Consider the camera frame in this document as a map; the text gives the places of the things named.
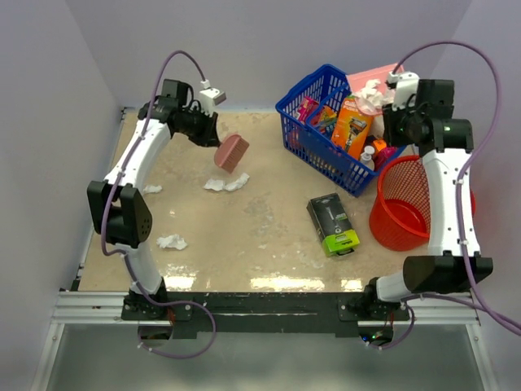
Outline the pink hand brush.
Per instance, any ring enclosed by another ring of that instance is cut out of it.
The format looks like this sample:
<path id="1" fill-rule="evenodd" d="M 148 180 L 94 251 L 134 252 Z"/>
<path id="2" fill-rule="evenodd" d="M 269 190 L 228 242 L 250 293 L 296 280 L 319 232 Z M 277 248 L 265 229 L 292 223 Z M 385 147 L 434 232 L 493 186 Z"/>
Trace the pink hand brush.
<path id="1" fill-rule="evenodd" d="M 221 142 L 214 155 L 215 165 L 231 174 L 249 148 L 249 142 L 240 134 L 229 134 Z"/>

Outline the long paper scrap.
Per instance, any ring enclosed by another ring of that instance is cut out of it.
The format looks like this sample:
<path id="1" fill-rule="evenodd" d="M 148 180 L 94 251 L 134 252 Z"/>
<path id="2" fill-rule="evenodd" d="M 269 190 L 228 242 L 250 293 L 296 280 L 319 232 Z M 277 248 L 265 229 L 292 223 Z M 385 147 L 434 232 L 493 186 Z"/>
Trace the long paper scrap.
<path id="1" fill-rule="evenodd" d="M 226 182 L 222 179 L 213 179 L 210 178 L 205 184 L 204 184 L 204 190 L 209 191 L 227 191 L 227 192 L 233 192 L 241 189 L 244 187 L 250 176 L 246 173 L 241 174 L 236 180 L 232 182 Z"/>

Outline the tall paper scrap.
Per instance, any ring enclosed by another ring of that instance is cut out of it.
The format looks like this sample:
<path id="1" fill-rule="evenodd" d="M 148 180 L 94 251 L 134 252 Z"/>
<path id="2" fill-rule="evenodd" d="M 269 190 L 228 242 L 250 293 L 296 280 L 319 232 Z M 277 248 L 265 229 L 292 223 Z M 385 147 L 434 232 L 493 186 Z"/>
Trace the tall paper scrap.
<path id="1" fill-rule="evenodd" d="M 361 94 L 354 96 L 355 104 L 360 113 L 366 116 L 380 116 L 383 113 L 383 106 L 393 103 L 395 93 L 387 91 L 385 93 L 377 91 L 374 94 L 369 94 L 366 97 Z"/>

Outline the pink dustpan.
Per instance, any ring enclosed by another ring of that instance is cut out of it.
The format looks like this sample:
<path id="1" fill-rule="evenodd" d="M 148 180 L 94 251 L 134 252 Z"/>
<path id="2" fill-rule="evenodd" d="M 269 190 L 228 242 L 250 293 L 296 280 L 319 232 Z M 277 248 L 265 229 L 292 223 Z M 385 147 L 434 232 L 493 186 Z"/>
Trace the pink dustpan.
<path id="1" fill-rule="evenodd" d="M 389 73 L 394 70 L 396 63 L 385 65 L 378 68 L 372 68 L 362 72 L 349 73 L 346 75 L 346 81 L 350 92 L 349 96 L 353 96 L 354 93 L 358 92 L 366 86 L 368 81 L 378 80 L 379 83 L 375 86 L 376 90 L 385 94 L 388 90 L 386 81 Z"/>

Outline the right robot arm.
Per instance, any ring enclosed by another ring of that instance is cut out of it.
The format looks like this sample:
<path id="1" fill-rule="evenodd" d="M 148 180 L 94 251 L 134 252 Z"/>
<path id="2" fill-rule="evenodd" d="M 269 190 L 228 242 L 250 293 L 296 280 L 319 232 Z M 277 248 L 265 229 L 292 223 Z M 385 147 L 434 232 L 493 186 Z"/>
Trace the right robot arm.
<path id="1" fill-rule="evenodd" d="M 384 139 L 393 147 L 413 144 L 419 154 L 383 169 L 370 230 L 386 248 L 409 251 L 426 244 L 427 254 L 407 257 L 401 271 L 366 285 L 359 306 L 373 320 L 414 295 L 468 292 L 493 271 L 474 232 L 472 127 L 453 118 L 453 81 L 405 73 L 390 76 L 387 84 L 395 94 L 383 107 Z"/>

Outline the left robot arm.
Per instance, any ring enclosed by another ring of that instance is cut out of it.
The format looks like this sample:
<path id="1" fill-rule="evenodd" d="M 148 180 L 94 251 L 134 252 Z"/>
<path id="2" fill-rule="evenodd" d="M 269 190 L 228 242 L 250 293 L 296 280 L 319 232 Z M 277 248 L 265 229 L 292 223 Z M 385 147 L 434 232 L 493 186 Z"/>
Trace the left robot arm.
<path id="1" fill-rule="evenodd" d="M 199 93 L 183 81 L 164 80 L 161 91 L 139 109 L 134 134 L 115 167 L 87 187 L 103 254 L 121 256 L 131 278 L 124 314 L 162 319 L 168 312 L 164 278 L 148 243 L 153 218 L 142 194 L 144 183 L 175 134 L 184 134 L 201 147 L 220 146 L 215 108 L 225 99 L 225 92 L 212 88 L 207 80 Z"/>

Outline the orange box in basket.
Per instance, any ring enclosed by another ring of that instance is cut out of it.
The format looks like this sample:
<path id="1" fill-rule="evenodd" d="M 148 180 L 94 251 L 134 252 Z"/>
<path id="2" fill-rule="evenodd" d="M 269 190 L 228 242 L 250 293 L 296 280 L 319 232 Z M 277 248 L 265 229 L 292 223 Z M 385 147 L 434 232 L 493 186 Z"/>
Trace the orange box in basket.
<path id="1" fill-rule="evenodd" d="M 382 150 L 387 147 L 387 143 L 382 138 L 375 138 L 371 142 L 371 146 L 374 148 L 374 154 L 378 155 Z"/>

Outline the magenta box in basket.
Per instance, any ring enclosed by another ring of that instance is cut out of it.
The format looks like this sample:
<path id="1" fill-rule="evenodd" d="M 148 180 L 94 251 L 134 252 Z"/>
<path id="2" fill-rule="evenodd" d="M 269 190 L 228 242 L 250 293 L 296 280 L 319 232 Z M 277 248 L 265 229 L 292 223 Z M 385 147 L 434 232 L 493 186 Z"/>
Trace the magenta box in basket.
<path id="1" fill-rule="evenodd" d="M 374 171 L 380 170 L 396 154 L 397 147 L 385 147 L 374 158 Z"/>

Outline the orange razor package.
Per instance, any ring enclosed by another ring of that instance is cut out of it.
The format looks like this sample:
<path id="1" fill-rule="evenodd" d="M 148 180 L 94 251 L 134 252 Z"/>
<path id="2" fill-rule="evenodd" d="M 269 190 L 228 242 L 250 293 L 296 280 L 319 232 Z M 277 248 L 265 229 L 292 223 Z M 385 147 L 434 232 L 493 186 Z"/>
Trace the orange razor package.
<path id="1" fill-rule="evenodd" d="M 360 112 L 355 98 L 348 96 L 339 110 L 331 141 L 352 158 L 359 160 L 372 122 L 373 117 Z"/>

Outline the colourful pack in basket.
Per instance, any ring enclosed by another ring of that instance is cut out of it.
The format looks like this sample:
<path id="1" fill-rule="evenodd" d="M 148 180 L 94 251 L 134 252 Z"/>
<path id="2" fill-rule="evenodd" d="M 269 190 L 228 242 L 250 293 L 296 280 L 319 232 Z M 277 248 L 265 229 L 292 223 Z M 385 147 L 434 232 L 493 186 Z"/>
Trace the colourful pack in basket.
<path id="1" fill-rule="evenodd" d="M 329 106 L 323 106 L 318 114 L 310 121 L 310 124 L 320 133 L 325 133 L 326 128 L 333 125 L 336 119 L 336 111 Z"/>

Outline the red mesh waste basket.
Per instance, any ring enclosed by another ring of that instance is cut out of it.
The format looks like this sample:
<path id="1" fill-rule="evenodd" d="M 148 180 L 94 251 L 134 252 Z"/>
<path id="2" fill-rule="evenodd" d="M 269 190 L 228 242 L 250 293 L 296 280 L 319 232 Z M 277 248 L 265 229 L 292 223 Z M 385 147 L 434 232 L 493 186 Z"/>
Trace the red mesh waste basket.
<path id="1" fill-rule="evenodd" d="M 385 248 L 459 257 L 481 253 L 473 222 L 470 155 L 462 149 L 402 156 L 383 168 L 370 213 L 370 230 Z"/>

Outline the blue plastic basket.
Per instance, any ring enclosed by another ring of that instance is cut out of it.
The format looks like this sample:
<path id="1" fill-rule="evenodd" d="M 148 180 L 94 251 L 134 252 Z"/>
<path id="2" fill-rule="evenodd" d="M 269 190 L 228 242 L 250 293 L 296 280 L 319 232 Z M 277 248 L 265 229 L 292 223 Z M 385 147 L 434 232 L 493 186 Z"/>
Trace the blue plastic basket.
<path id="1" fill-rule="evenodd" d="M 360 162 L 360 159 L 352 158 L 333 144 L 331 136 L 336 122 L 328 126 L 325 133 L 320 133 L 311 126 L 310 121 L 323 106 L 331 107 L 338 116 L 349 92 L 345 72 L 331 64 L 324 64 L 294 85 L 276 104 L 276 110 L 281 117 L 284 147 L 349 194 L 359 196 L 372 179 L 378 177 L 383 168 L 399 157 L 405 149 L 398 147 L 396 154 L 384 167 L 378 171 L 371 171 Z M 309 115 L 307 121 L 302 123 L 296 120 L 294 115 L 305 96 L 315 99 L 318 107 Z M 365 146 L 371 146 L 375 138 L 383 139 L 383 118 L 381 115 L 372 117 L 373 122 Z"/>

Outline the pink box in basket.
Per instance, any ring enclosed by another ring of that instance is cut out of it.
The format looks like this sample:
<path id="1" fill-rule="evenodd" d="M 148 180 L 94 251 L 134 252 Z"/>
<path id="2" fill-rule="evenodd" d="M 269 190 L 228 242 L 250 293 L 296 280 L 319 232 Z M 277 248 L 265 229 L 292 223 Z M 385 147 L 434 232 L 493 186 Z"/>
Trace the pink box in basket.
<path id="1" fill-rule="evenodd" d="M 302 98 L 300 105 L 296 109 L 294 115 L 295 119 L 305 123 L 310 114 L 312 114 L 318 107 L 318 102 L 308 96 Z"/>

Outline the black green razor box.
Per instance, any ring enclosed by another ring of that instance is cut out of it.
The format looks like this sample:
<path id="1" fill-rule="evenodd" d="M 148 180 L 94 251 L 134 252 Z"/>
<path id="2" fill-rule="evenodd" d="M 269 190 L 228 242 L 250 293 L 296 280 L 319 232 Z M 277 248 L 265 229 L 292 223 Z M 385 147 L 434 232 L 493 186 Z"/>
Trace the black green razor box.
<path id="1" fill-rule="evenodd" d="M 306 209 L 327 257 L 353 253 L 359 246 L 359 237 L 337 193 L 309 200 Z"/>

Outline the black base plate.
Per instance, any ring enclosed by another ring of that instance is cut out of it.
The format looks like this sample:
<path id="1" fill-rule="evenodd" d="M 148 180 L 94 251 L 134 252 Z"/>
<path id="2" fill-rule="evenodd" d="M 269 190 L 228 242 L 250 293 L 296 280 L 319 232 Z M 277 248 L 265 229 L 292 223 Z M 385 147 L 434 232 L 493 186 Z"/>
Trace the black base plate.
<path id="1" fill-rule="evenodd" d="M 382 325 L 386 320 L 408 321 L 398 304 L 387 304 L 361 292 L 168 292 L 163 302 L 172 307 L 173 338 L 194 339 L 210 333 L 208 309 L 220 333 L 333 334 L 355 337 L 359 322 Z"/>

